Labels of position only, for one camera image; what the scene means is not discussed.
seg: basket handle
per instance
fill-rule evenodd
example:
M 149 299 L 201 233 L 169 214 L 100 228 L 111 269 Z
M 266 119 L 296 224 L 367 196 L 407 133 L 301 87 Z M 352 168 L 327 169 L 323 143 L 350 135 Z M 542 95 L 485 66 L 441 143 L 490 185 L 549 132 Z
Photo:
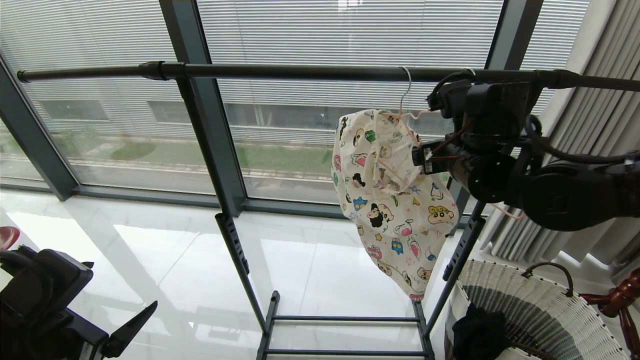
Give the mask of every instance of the basket handle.
M 564 272 L 564 274 L 566 275 L 566 280 L 569 283 L 569 290 L 567 290 L 565 295 L 567 297 L 572 297 L 573 296 L 573 279 L 571 278 L 571 274 L 569 274 L 569 270 L 567 270 L 564 266 L 560 264 L 552 263 L 551 261 L 544 261 L 542 263 L 533 264 L 522 273 L 522 276 L 526 277 L 527 279 L 530 278 L 533 275 L 533 270 L 543 265 L 555 266 L 556 268 Z

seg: hanger hook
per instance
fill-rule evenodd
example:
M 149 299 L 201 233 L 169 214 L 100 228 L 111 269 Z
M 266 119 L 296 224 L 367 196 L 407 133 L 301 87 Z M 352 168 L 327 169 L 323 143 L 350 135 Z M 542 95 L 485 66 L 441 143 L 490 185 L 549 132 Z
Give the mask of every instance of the hanger hook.
M 409 94 L 409 90 L 411 90 L 411 72 L 409 72 L 409 69 L 407 69 L 405 66 L 400 66 L 400 68 L 404 69 L 404 71 L 406 71 L 406 74 L 409 76 L 409 87 L 406 89 L 406 91 L 404 92 L 404 94 L 402 94 L 402 97 L 400 98 L 400 108 L 399 108 L 399 113 L 400 115 L 402 115 L 402 103 L 404 101 L 404 97 L 406 96 L 406 94 Z

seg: glass pane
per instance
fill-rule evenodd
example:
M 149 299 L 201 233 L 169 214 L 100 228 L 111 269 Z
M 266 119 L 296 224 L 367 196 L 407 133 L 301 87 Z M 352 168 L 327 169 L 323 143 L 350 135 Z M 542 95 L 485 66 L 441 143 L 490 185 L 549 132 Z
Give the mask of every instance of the glass pane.
M 522 70 L 564 69 L 589 0 L 545 0 L 531 35 Z M 544 89 L 533 114 L 540 114 L 555 90 Z
M 14 70 L 175 61 L 156 0 L 0 0 Z M 212 193 L 173 81 L 43 81 L 23 86 L 83 184 Z
M 44 182 L 4 122 L 0 122 L 0 178 L 2 182 L 12 179 Z
M 213 62 L 484 67 L 502 1 L 200 0 Z M 339 117 L 398 109 L 404 83 L 218 81 L 250 197 L 336 203 L 330 158 Z M 413 84 L 404 110 L 423 110 Z M 425 140 L 452 131 L 429 114 Z

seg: clothing rack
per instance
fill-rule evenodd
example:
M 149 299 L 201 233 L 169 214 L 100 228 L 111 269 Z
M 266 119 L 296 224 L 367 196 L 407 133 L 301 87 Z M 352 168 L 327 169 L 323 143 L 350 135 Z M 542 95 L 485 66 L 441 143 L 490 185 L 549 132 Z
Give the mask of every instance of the clothing rack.
M 150 61 L 137 66 L 96 67 L 85 69 L 64 69 L 47 71 L 17 72 L 17 78 L 23 83 L 38 80 L 77 79 L 77 78 L 120 78 L 141 76 L 147 79 L 167 81 L 175 79 L 181 90 L 188 109 L 196 137 L 201 141 L 202 119 L 196 103 L 185 94 L 192 94 L 190 78 L 248 78 L 248 79 L 295 79 L 295 80 L 350 80 L 350 81 L 408 81 L 407 72 L 412 81 L 437 82 L 460 69 L 433 68 L 400 68 L 400 67 L 335 67 L 335 66 L 300 66 L 300 65 L 199 65 L 181 62 Z M 640 91 L 637 81 L 626 79 L 609 79 L 595 76 L 581 76 L 567 70 L 474 70 L 476 81 L 507 82 L 534 81 L 541 88 L 570 88 L 575 86 L 609 88 L 615 90 Z M 205 156 L 207 167 L 211 170 L 211 178 L 217 194 L 224 194 L 220 174 L 210 159 Z M 242 245 L 233 218 L 229 215 L 228 200 L 219 195 L 222 212 L 216 215 L 216 222 L 227 244 L 227 249 L 243 284 L 255 317 L 262 331 L 262 339 L 256 359 L 265 360 L 270 354 L 282 355 L 317 355 L 317 356 L 417 356 L 427 360 L 435 360 L 430 335 L 442 312 L 447 299 L 460 276 L 460 272 L 473 249 L 484 226 L 482 210 L 485 203 L 478 202 L 470 220 L 456 246 L 454 254 L 446 266 L 443 279 L 446 281 L 443 292 L 431 312 L 429 321 L 425 321 L 422 303 L 413 301 L 414 317 L 370 317 L 370 316 L 298 316 L 278 315 L 280 294 L 275 290 L 269 302 L 267 315 L 263 316 L 259 301 L 249 280 L 249 264 L 244 256 Z M 422 351 L 383 351 L 383 350 L 314 350 L 314 349 L 275 349 L 270 348 L 271 335 L 276 321 L 300 322 L 384 322 L 415 323 L 420 334 Z

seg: laundry basket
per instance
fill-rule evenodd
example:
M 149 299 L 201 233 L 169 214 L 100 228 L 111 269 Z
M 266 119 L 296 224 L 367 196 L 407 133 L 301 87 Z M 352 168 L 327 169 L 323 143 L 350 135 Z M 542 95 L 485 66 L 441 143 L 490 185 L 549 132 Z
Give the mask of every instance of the laundry basket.
M 569 288 L 532 276 L 542 265 L 560 268 Z M 555 263 L 539 263 L 526 270 L 469 261 L 456 283 L 446 319 L 445 353 L 455 359 L 453 325 L 471 304 L 488 313 L 504 313 L 508 347 L 497 359 L 627 360 L 595 310 L 574 294 L 571 275 Z

